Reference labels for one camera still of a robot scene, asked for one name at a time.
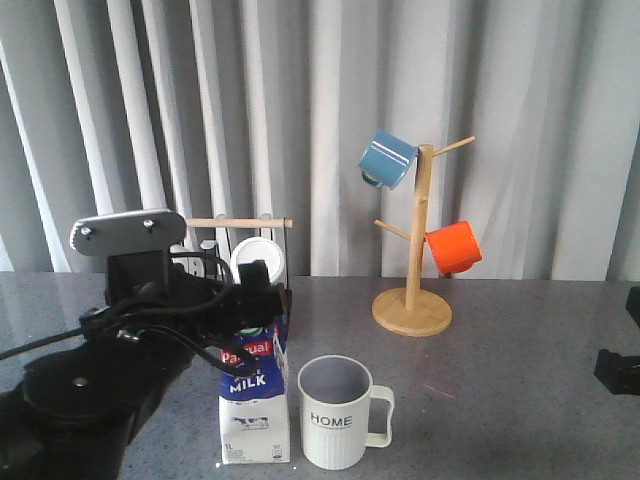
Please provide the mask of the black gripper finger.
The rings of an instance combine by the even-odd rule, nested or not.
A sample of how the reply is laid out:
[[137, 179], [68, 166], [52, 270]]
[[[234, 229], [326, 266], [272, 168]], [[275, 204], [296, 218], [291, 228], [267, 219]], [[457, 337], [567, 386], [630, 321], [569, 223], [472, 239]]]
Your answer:
[[639, 357], [608, 349], [598, 352], [594, 376], [614, 395], [639, 394]]
[[626, 300], [626, 311], [635, 323], [640, 323], [640, 286], [630, 288]]

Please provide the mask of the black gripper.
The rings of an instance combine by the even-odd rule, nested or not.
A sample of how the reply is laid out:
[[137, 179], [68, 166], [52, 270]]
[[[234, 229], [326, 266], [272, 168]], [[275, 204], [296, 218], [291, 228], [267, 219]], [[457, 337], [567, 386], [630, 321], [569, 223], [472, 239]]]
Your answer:
[[219, 370], [238, 370], [238, 364], [229, 365], [207, 349], [238, 355], [240, 348], [232, 343], [237, 332], [276, 321], [287, 331], [290, 321], [290, 290], [282, 282], [270, 281], [265, 260], [239, 264], [238, 272], [237, 286], [228, 279], [209, 280], [177, 269], [172, 272], [173, 292], [162, 290], [156, 282], [141, 284], [120, 300], [108, 291], [108, 306], [81, 315], [81, 332], [87, 340], [122, 330], [136, 337], [157, 334]]

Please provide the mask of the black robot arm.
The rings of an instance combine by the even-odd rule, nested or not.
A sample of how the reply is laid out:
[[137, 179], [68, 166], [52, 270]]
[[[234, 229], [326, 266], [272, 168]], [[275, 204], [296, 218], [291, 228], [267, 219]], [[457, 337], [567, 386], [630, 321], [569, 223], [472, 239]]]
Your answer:
[[83, 342], [29, 362], [1, 395], [4, 479], [115, 479], [127, 447], [196, 356], [221, 368], [208, 347], [228, 345], [242, 323], [230, 281], [174, 267], [162, 280], [107, 277], [105, 307], [80, 325], [2, 353]]

